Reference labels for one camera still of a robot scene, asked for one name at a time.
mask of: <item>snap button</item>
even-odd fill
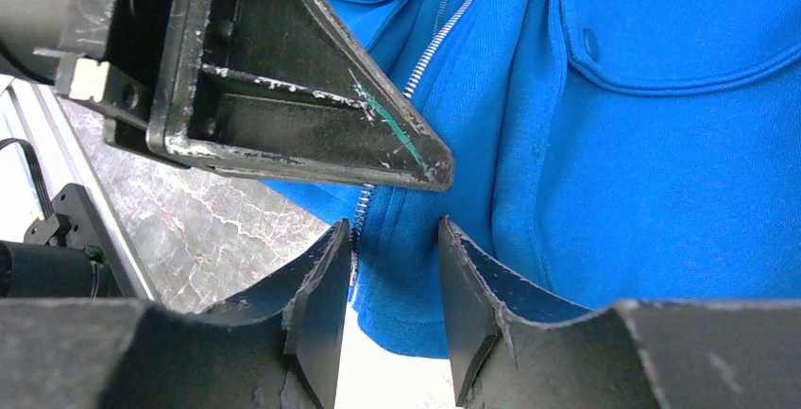
[[[595,37],[595,33],[589,28],[584,28],[584,49],[587,50],[587,55],[592,58],[593,61],[598,60],[598,38]]]

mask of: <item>marble surface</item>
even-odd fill
[[[63,103],[162,302],[202,310],[299,255],[327,228],[255,180],[177,170],[104,145],[99,115]],[[387,352],[347,310],[337,409],[450,409],[446,360]]]
[[[178,170],[103,143],[102,118],[64,111],[167,307],[196,312],[299,255],[328,227],[257,180]]]

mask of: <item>screw hole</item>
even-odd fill
[[[130,83],[123,89],[123,104],[129,110],[136,108],[137,104],[139,104],[139,93]]]
[[[232,39],[235,32],[236,25],[230,20],[221,20],[219,25],[217,25],[217,34],[219,34],[224,41]]]
[[[213,139],[217,132],[217,121],[214,118],[209,118],[205,123],[203,123],[203,128],[203,132],[206,134],[206,137]]]

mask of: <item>white surface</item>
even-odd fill
[[[404,357],[382,349],[345,314],[336,409],[452,409],[447,360]]]

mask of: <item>black plastic part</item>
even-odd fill
[[[15,345],[0,349],[0,395],[36,408],[332,409],[348,231],[333,226],[200,315],[137,299],[0,300],[0,338]]]
[[[60,192],[53,196],[53,208],[56,215],[62,218],[62,223],[64,223],[63,219],[66,219],[68,225],[66,232],[49,236],[49,230],[41,227],[42,221],[35,220],[28,227],[23,242],[37,245],[51,244],[51,247],[82,250],[90,258],[111,271],[110,275],[103,275],[103,287],[108,286],[108,290],[101,290],[97,294],[99,297],[136,297],[130,278],[120,261],[120,256],[117,254],[111,237],[106,231],[106,226],[100,219],[86,189],[72,183],[65,185]]]
[[[0,285],[4,298],[88,298],[108,292],[108,269],[73,248],[0,241],[0,272],[7,281],[5,291]]]
[[[53,83],[58,61],[35,54],[56,48],[70,0],[0,0],[0,74]]]
[[[36,1],[0,0],[0,73],[115,120],[107,143],[240,178],[452,186],[450,150],[326,0]]]
[[[132,152],[141,157],[164,163],[176,168],[188,169],[188,165],[166,159],[153,153],[146,144],[146,132],[116,119],[103,121],[103,142],[111,147]]]
[[[503,266],[448,219],[439,244],[460,407],[801,407],[801,300],[631,300],[591,312]]]
[[[452,185],[450,150],[326,0],[174,0],[171,14],[155,153],[244,178]]]

